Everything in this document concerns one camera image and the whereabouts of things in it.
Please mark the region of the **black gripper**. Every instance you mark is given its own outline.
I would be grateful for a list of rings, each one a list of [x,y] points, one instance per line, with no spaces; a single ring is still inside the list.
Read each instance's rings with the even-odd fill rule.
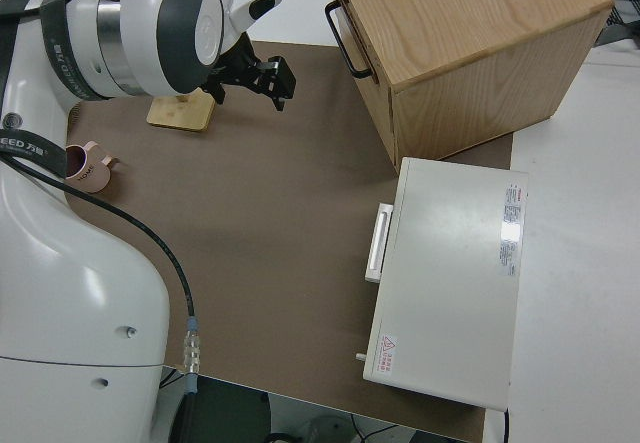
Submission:
[[[222,105],[226,96],[223,84],[242,86],[258,94],[265,94],[269,90],[276,110],[283,111],[285,103],[294,97],[296,78],[284,57],[275,56],[269,62],[272,68],[267,87],[260,83],[263,73],[258,69],[258,64],[261,60],[255,55],[249,36],[241,35],[214,63],[205,82],[205,92],[218,105]]]

